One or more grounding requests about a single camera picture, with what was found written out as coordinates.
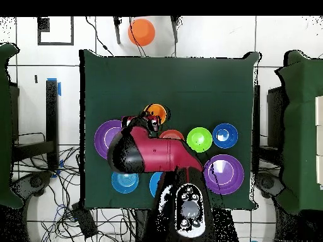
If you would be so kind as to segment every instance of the orange bowl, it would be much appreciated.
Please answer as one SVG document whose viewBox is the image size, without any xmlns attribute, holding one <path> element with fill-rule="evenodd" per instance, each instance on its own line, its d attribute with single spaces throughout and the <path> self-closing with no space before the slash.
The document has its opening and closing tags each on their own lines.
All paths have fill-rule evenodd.
<svg viewBox="0 0 323 242">
<path fill-rule="evenodd" d="M 151 106 L 149 108 L 148 107 L 149 105 L 146 108 L 144 108 L 144 110 L 149 112 L 151 115 L 159 116 L 161 124 L 163 124 L 166 121 L 167 111 L 163 106 L 161 106 L 160 104 L 151 104 Z"/>
<path fill-rule="evenodd" d="M 140 46 L 144 47 L 145 45 L 149 45 L 154 40 L 155 28 L 149 20 L 143 18 L 135 20 L 131 23 L 131 28 L 129 26 L 128 36 L 130 41 L 135 45 L 138 43 Z"/>
</svg>

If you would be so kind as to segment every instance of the green bowl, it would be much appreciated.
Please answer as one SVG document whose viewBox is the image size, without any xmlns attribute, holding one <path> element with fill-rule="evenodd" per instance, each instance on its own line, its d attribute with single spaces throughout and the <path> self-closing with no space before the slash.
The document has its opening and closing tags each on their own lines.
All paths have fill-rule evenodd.
<svg viewBox="0 0 323 242">
<path fill-rule="evenodd" d="M 196 127 L 187 135 L 187 144 L 198 153 L 207 151 L 212 145 L 212 135 L 208 129 Z"/>
</svg>

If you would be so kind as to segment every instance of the white box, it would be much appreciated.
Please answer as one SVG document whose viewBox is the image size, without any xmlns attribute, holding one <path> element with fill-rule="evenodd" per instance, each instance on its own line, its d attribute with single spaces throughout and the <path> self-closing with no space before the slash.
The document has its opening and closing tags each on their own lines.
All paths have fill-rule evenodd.
<svg viewBox="0 0 323 242">
<path fill-rule="evenodd" d="M 323 156 L 323 126 L 316 126 L 316 155 Z"/>
<path fill-rule="evenodd" d="M 316 156 L 316 180 L 323 185 L 323 156 Z"/>
<path fill-rule="evenodd" d="M 315 98 L 315 125 L 323 126 L 323 96 Z"/>
</svg>

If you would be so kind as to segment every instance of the green tablecloth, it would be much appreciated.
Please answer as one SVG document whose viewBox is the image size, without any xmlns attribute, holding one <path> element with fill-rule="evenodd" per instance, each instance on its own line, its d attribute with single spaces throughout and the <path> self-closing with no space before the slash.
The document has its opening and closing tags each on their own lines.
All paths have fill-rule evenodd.
<svg viewBox="0 0 323 242">
<path fill-rule="evenodd" d="M 167 128 L 186 137 L 194 127 L 210 132 L 228 122 L 238 130 L 238 142 L 230 149 L 213 144 L 199 153 L 203 164 L 217 154 L 236 157 L 244 167 L 244 182 L 224 195 L 226 208 L 254 209 L 249 200 L 250 148 L 254 64 L 258 53 L 244 59 L 99 57 L 84 50 L 85 58 L 85 206 L 150 209 L 153 197 L 151 173 L 139 175 L 139 185 L 120 194 L 111 185 L 108 162 L 98 155 L 94 136 L 98 127 L 112 119 L 137 115 L 150 103 L 169 107 Z M 221 205 L 219 195 L 209 192 L 211 205 Z"/>
<path fill-rule="evenodd" d="M 315 97 L 323 95 L 323 60 L 305 58 L 294 50 L 278 71 L 290 104 L 284 114 L 283 182 L 277 198 L 287 212 L 323 210 L 323 190 L 316 182 Z"/>
</svg>

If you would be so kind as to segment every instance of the white tile floor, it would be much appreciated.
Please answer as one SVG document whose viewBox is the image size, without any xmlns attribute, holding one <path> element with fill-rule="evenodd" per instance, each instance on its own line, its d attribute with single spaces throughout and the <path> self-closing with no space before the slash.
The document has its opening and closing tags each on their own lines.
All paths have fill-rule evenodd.
<svg viewBox="0 0 323 242">
<path fill-rule="evenodd" d="M 120 25 L 121 44 L 115 37 L 112 17 L 89 17 L 96 27 L 99 39 L 114 55 L 139 55 L 138 48 L 127 36 L 129 18 L 123 18 Z M 144 47 L 150 57 L 170 57 L 174 52 L 174 40 L 169 16 L 147 17 L 155 26 L 156 36 L 153 43 Z M 50 32 L 42 33 L 47 42 L 69 42 L 71 31 L 70 18 L 50 18 Z M 177 57 L 243 57 L 247 52 L 258 51 L 262 54 L 259 63 L 258 81 L 261 86 L 261 134 L 267 135 L 267 91 L 280 86 L 274 70 L 283 65 L 285 52 L 302 50 L 310 57 L 323 54 L 322 18 L 318 16 L 183 16 L 178 29 Z M 20 133 L 43 132 L 45 134 L 45 81 L 57 78 L 61 82 L 62 95 L 59 97 L 59 148 L 67 149 L 79 144 L 79 49 L 89 49 L 98 55 L 108 55 L 95 38 L 95 31 L 85 17 L 74 17 L 73 46 L 38 46 L 36 18 L 0 18 L 0 42 L 17 44 L 20 52 L 9 60 L 8 73 L 12 82 L 20 87 L 19 128 Z M 41 141 L 41 135 L 29 135 L 20 142 Z M 266 145 L 261 137 L 261 144 Z M 68 162 L 77 167 L 75 159 Z M 20 165 L 20 171 L 26 167 Z M 26 173 L 17 172 L 20 176 Z M 71 202 L 79 198 L 79 177 L 73 177 L 68 188 Z M 52 178 L 51 187 L 56 200 L 62 203 L 61 184 Z M 253 211 L 234 210 L 233 220 L 240 242 L 272 242 L 275 231 L 276 215 L 271 200 L 261 197 L 255 188 L 254 201 L 258 208 Z M 40 242 L 45 233 L 40 222 L 47 227 L 52 224 L 57 206 L 52 191 L 47 188 L 40 198 L 33 197 L 28 210 L 28 228 L 31 242 Z M 116 216 L 111 223 L 98 210 L 95 220 L 99 230 L 105 233 L 120 233 L 119 209 L 105 209 L 106 218 Z M 112 242 L 98 235 L 94 242 Z"/>
</svg>

